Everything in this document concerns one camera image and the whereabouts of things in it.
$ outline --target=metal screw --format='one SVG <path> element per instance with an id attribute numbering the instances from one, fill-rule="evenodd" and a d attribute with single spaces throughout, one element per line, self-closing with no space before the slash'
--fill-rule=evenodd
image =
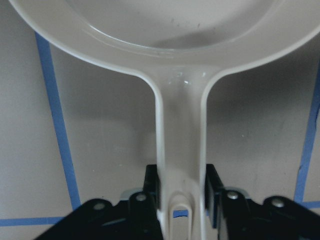
<path id="1" fill-rule="evenodd" d="M 104 209 L 105 207 L 106 205 L 104 203 L 98 202 L 96 205 L 93 206 L 93 209 L 99 211 Z"/>
<path id="2" fill-rule="evenodd" d="M 135 199 L 137 201 L 139 201 L 139 202 L 142 202 L 142 201 L 146 200 L 146 198 L 147 198 L 147 196 L 145 194 L 143 194 L 143 193 L 140 193 L 135 197 Z"/>
<path id="3" fill-rule="evenodd" d="M 239 197 L 238 193 L 235 191 L 228 191 L 228 193 L 226 194 L 228 196 L 228 198 L 230 199 L 237 199 Z"/>
<path id="4" fill-rule="evenodd" d="M 272 199 L 271 204 L 277 208 L 283 208 L 285 206 L 284 201 L 279 198 Z"/>

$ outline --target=blue tape line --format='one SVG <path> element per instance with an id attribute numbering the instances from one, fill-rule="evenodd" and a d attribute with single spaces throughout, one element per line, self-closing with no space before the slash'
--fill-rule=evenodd
<path id="1" fill-rule="evenodd" d="M 188 217 L 188 210 L 175 210 L 173 211 L 173 218 Z"/>
<path id="2" fill-rule="evenodd" d="M 308 176 L 309 165 L 311 161 L 311 155 L 314 147 L 316 130 L 317 130 L 317 118 L 320 107 L 320 65 L 318 67 L 317 78 L 315 81 L 312 103 L 309 113 L 309 119 L 306 128 L 306 134 L 304 139 L 304 146 L 302 150 L 300 167 L 297 175 L 294 200 L 297 203 L 302 203 L 305 195 L 305 187 Z"/>
<path id="3" fill-rule="evenodd" d="M 48 41 L 45 40 L 42 36 L 40 36 L 38 33 L 35 33 L 35 38 L 40 56 L 45 87 L 49 99 L 49 105 L 51 109 L 56 139 L 62 160 L 66 185 L 68 188 L 72 209 L 75 210 L 77 207 L 81 205 L 81 202 L 79 197 L 75 170 L 72 163 L 71 152 L 69 148 L 64 116 L 59 98 L 59 92 L 56 82 L 54 65 L 51 57 L 50 46 Z"/>
<path id="4" fill-rule="evenodd" d="M 320 209 L 320 201 L 304 201 L 301 205 L 307 209 Z"/>
<path id="5" fill-rule="evenodd" d="M 53 225 L 59 222 L 62 218 L 63 218 L 62 216 L 55 216 L 55 217 L 0 219 L 0 227 Z"/>

